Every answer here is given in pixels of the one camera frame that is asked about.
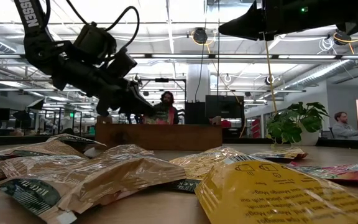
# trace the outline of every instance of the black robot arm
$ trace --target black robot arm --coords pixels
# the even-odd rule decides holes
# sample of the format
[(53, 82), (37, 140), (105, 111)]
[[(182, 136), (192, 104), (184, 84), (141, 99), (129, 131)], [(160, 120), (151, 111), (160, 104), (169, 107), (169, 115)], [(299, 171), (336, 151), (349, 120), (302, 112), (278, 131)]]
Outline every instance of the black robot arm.
[(63, 90), (70, 84), (88, 97), (98, 97), (96, 111), (102, 116), (108, 115), (108, 108), (134, 114), (153, 113), (152, 106), (140, 96), (137, 83), (124, 78), (137, 63), (126, 47), (116, 52), (116, 40), (106, 29), (92, 22), (84, 25), (73, 44), (68, 40), (54, 41), (47, 28), (50, 0), (46, 0), (46, 13), (39, 0), (14, 2), (24, 26), (25, 57), (51, 76), (54, 87)]

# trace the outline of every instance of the tabletop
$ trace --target tabletop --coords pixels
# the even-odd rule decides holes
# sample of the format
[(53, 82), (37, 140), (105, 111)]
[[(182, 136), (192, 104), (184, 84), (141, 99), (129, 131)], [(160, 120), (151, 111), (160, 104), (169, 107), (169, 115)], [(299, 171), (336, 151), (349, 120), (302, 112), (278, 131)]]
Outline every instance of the tabletop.
[[(270, 145), (228, 144), (226, 146), (252, 154), (272, 150)], [(301, 161), (302, 166), (337, 166), (358, 164), (358, 149), (335, 147), (301, 147), (309, 155)], [(155, 151), (155, 156), (170, 160), (200, 151)], [(358, 185), (347, 185), (349, 190), (358, 193)], [(0, 191), (0, 224), (41, 224), (40, 218), (21, 207), (13, 198)], [(75, 224), (204, 224), (209, 223), (195, 194), (173, 192), (156, 187), (121, 199), (110, 205), (94, 207), (78, 215)]]

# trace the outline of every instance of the white column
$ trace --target white column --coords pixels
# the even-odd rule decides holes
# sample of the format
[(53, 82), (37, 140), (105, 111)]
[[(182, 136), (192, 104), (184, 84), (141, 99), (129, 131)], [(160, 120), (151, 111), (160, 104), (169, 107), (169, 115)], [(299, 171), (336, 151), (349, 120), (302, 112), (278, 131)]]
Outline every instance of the white column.
[(211, 94), (211, 80), (208, 65), (189, 65), (187, 72), (187, 100), (189, 103), (195, 102), (196, 99), (200, 102), (205, 102), (205, 96)]

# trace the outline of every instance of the ceiling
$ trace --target ceiling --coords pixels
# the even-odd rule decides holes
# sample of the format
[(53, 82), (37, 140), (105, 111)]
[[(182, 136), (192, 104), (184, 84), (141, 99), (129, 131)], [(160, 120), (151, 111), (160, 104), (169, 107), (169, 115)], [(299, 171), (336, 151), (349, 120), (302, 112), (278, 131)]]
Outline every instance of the ceiling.
[[(45, 8), (45, 0), (40, 0), (40, 2)], [(217, 28), (219, 24), (243, 15), (252, 1), (243, 0), (242, 2), (248, 3), (239, 4), (240, 0), (221, 0), (220, 13), (216, 5), (208, 6), (205, 9), (204, 0), (71, 0), (71, 2), (88, 22), (95, 21), (100, 27), (109, 26), (127, 6), (135, 6), (139, 10), (141, 25), (135, 41), (128, 47), (131, 54), (266, 54), (265, 42), (263, 41), (238, 39), (224, 35), (220, 35), (218, 38)], [(48, 25), (51, 35), (55, 40), (75, 40), (83, 26), (80, 19), (77, 18), (65, 0), (51, 0), (51, 4), (52, 14)], [(204, 47), (203, 52), (203, 46), (194, 43), (191, 33), (196, 27), (204, 26), (210, 44), (208, 47)], [(120, 23), (110, 31), (112, 36), (117, 39), (118, 47), (124, 45), (132, 37), (135, 27), (135, 14), (133, 11), (129, 11)], [(281, 35), (276, 40), (270, 41), (268, 48), (271, 54), (281, 55), (334, 54), (332, 48), (338, 54), (351, 54), (348, 45), (331, 45), (331, 40), (325, 40), (328, 34), (332, 35), (335, 32), (335, 29), (334, 26), (328, 26)], [(23, 36), (24, 30), (14, 3), (8, 0), (0, 0), (0, 42), (17, 48), (18, 53), (20, 53)], [(358, 39), (358, 34), (355, 34), (353, 38)], [(358, 42), (353, 43), (353, 46), (357, 49)], [(173, 61), (169, 58), (165, 60), (137, 59), (137, 61), (138, 66), (130, 71), (127, 78), (132, 78), (135, 75), (140, 78), (186, 78), (188, 64), (194, 63), (187, 60)], [(205, 63), (209, 64), (208, 67), (212, 76), (216, 76), (217, 71), (211, 61)], [(275, 86), (290, 82), (321, 63), (317, 60), (275, 62), (271, 64), (272, 75), (279, 78), (275, 82)], [(0, 70), (0, 78), (33, 79), (41, 82), (22, 82), (22, 85), (37, 89), (53, 88), (50, 83), (42, 82), (42, 80), (47, 80), (48, 76), (29, 66), (25, 61), (0, 59), (0, 68), (4, 69)], [(227, 85), (233, 90), (236, 88), (267, 88), (264, 82), (264, 78), (269, 75), (267, 62), (260, 60), (257, 62), (247, 61), (246, 63), (225, 61), (219, 64), (219, 71), (223, 77), (229, 75), (232, 78), (230, 82), (227, 82)], [(153, 89), (180, 89), (173, 82), (164, 84), (150, 82), (148, 87)], [(0, 83), (0, 88), (9, 88), (9, 86)], [(70, 101), (90, 101), (77, 91), (33, 92), (32, 94), (65, 97)], [(160, 94), (159, 91), (150, 92), (150, 95), (146, 98), (150, 101), (158, 101)], [(183, 92), (176, 91), (175, 97), (184, 99), (185, 96)]]

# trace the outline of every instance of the person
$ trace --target person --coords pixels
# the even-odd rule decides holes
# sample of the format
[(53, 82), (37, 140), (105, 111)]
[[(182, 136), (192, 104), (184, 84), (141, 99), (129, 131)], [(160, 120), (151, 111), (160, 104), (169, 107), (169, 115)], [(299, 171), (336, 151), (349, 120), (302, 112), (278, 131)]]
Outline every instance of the person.
[(157, 116), (167, 116), (170, 113), (173, 115), (173, 123), (179, 123), (178, 110), (173, 106), (175, 100), (170, 91), (166, 91), (161, 95), (161, 103), (154, 105), (154, 110)]
[(358, 131), (347, 123), (347, 113), (338, 112), (334, 115), (336, 124), (333, 126), (335, 139), (358, 140)]

